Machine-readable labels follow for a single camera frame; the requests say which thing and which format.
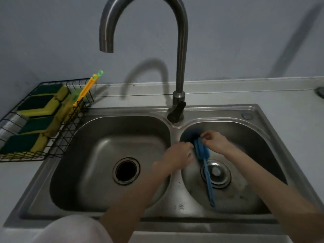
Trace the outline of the person's right hand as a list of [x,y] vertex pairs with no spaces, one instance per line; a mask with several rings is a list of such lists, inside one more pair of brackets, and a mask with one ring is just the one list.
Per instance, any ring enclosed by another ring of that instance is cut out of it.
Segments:
[[240,151],[234,144],[229,142],[225,136],[217,131],[215,131],[215,146],[209,149],[225,157]]

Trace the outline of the person's left hand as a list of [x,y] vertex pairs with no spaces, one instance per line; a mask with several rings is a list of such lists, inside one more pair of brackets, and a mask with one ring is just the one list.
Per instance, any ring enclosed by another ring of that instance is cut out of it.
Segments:
[[166,177],[177,170],[185,168],[181,167],[181,143],[185,142],[172,145],[165,151],[163,157],[159,161],[153,163],[152,171],[154,174]]

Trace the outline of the blue sponge bottle brush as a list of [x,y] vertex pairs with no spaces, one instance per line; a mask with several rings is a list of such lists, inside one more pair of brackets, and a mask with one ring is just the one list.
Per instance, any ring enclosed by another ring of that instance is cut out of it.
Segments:
[[203,172],[206,178],[207,193],[208,193],[210,206],[215,209],[216,207],[215,207],[215,200],[213,195],[213,187],[212,187],[212,182],[211,182],[210,174],[208,171],[208,164],[207,164],[207,160],[210,158],[209,149],[202,143],[201,137],[194,140],[194,147],[195,147],[197,159],[202,163],[203,166]]

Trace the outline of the person's right forearm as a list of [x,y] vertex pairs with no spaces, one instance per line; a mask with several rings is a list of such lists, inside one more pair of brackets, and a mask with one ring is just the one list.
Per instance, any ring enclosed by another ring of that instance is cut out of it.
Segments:
[[294,243],[324,243],[324,212],[236,147],[218,151],[232,162]]

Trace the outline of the person's left forearm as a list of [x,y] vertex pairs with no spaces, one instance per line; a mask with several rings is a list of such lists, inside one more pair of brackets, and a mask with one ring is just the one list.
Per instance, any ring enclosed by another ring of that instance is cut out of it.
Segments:
[[174,171],[166,161],[154,162],[144,174],[99,219],[113,243],[127,243],[152,198],[164,180]]

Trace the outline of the sink drain with strainer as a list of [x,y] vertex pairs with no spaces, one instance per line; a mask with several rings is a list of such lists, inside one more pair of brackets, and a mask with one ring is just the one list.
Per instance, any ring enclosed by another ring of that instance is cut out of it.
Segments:
[[212,188],[224,189],[231,183],[231,172],[229,168],[217,159],[207,160],[207,169],[210,175]]

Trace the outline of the open round sink drain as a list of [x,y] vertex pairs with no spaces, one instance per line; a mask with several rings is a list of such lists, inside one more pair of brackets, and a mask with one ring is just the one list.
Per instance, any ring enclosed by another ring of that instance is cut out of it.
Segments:
[[127,186],[138,178],[140,171],[141,167],[138,160],[132,157],[126,157],[114,165],[112,177],[115,183]]

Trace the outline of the stainless steel gooseneck faucet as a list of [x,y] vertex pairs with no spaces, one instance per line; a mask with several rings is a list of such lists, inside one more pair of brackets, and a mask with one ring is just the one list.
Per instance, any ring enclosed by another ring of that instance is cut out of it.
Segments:
[[[125,8],[135,0],[108,0],[104,6],[99,25],[99,50],[114,52],[114,33],[119,17]],[[178,26],[176,89],[172,95],[172,107],[167,119],[171,123],[183,121],[185,102],[184,75],[188,44],[188,18],[182,0],[164,0],[172,9]]]

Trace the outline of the stainless steel double sink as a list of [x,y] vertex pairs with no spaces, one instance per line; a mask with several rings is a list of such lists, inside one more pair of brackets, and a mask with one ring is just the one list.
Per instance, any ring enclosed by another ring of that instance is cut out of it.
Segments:
[[[242,118],[244,112],[252,113],[254,118]],[[72,214],[98,219],[148,172],[171,144],[193,142],[206,130],[220,132],[263,168],[324,210],[258,105],[189,106],[183,115],[183,121],[173,124],[162,107],[91,109],[65,153],[45,160],[40,166],[4,227],[41,229]],[[114,182],[112,171],[126,157],[137,159],[141,171],[133,183],[122,186]],[[283,234],[267,206],[234,165],[211,151],[209,159],[223,162],[231,172],[229,186],[213,188],[216,208],[212,208],[202,163],[195,155],[194,158],[187,168],[162,183],[137,231]]]

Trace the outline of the yellow brush with green loop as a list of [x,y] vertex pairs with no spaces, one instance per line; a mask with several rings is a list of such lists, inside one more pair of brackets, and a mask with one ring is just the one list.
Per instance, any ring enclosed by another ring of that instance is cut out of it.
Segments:
[[82,101],[82,99],[87,95],[87,93],[90,91],[91,87],[94,85],[94,83],[97,81],[97,79],[103,75],[103,71],[100,70],[97,74],[93,74],[92,77],[88,80],[85,87],[82,89],[82,91],[79,93],[78,98],[74,101],[73,107],[77,107]]

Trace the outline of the green and yellow sponge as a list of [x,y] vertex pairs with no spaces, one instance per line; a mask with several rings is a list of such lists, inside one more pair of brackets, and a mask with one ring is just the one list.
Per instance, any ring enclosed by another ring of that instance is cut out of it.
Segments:
[[42,152],[48,137],[40,133],[11,136],[0,149],[0,155],[34,155]]
[[25,117],[41,117],[52,115],[59,105],[59,100],[51,94],[30,96],[17,108],[17,112]]
[[40,133],[46,137],[54,137],[61,126],[61,122],[55,116],[31,118],[18,132],[18,135]]
[[46,96],[52,95],[59,102],[62,102],[70,93],[68,88],[63,84],[39,85],[31,93],[30,96]]
[[77,99],[79,98],[79,95],[81,94],[82,90],[82,88],[74,90],[62,102],[60,117],[63,123],[72,120],[81,111],[84,102],[83,100],[77,101]]

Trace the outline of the white garment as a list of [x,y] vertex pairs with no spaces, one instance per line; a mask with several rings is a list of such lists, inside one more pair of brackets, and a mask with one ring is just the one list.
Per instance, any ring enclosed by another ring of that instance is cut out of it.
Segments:
[[83,215],[55,220],[32,239],[31,243],[113,243],[99,221]]

